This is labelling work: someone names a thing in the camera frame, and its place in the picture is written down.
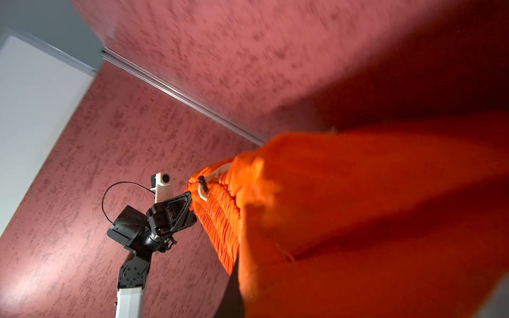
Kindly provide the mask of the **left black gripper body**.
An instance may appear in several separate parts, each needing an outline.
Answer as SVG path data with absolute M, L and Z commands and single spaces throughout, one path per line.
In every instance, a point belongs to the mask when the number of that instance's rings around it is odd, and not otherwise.
M 165 253 L 177 244 L 179 199 L 155 203 L 146 213 L 130 205 L 118 215 L 107 236 L 134 254 Z

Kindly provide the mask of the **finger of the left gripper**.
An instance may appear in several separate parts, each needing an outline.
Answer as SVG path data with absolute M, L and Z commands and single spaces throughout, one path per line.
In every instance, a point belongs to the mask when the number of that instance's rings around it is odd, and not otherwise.
M 192 227 L 198 221 L 194 210 L 191 208 L 191 192 L 173 197 L 164 201 L 163 204 L 168 218 L 168 230 L 171 234 Z

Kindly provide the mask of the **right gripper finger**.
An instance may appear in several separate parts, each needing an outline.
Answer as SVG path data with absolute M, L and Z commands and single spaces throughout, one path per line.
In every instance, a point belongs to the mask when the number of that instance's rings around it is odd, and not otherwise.
M 245 307 L 239 287 L 239 260 L 235 261 L 225 293 L 214 318 L 244 318 Z

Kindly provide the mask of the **orange shorts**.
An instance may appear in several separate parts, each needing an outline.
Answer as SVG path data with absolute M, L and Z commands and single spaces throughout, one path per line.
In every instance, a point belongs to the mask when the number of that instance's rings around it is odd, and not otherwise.
M 186 187 L 245 317 L 472 317 L 508 278 L 508 112 L 293 132 Z

